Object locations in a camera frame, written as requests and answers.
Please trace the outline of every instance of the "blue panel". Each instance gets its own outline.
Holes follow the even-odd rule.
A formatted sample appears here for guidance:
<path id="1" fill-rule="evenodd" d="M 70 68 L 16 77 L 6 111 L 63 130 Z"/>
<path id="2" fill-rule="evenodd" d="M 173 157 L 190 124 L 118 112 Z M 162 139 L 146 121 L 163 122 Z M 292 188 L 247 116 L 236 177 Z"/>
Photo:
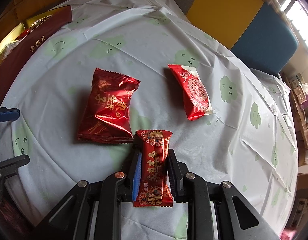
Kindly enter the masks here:
<path id="1" fill-rule="evenodd" d="M 291 29 L 264 3 L 231 51 L 248 67 L 276 74 L 298 46 Z"/>

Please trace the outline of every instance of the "red candy wrapper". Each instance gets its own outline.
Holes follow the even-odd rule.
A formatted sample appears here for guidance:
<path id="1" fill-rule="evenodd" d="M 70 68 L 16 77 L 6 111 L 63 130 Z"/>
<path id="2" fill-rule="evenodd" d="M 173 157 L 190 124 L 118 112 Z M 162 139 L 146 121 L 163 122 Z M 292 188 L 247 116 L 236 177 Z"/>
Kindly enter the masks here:
<path id="1" fill-rule="evenodd" d="M 136 134 L 143 140 L 142 177 L 134 207 L 172 207 L 173 198 L 166 183 L 165 159 L 172 135 L 164 130 L 139 130 Z"/>
<path id="2" fill-rule="evenodd" d="M 183 88 L 183 102 L 187 119 L 193 121 L 212 114 L 210 99 L 195 67 L 168 65 Z"/>
<path id="3" fill-rule="evenodd" d="M 78 129 L 78 140 L 132 143 L 128 107 L 139 84 L 135 78 L 97 68 L 93 75 L 92 92 Z"/>

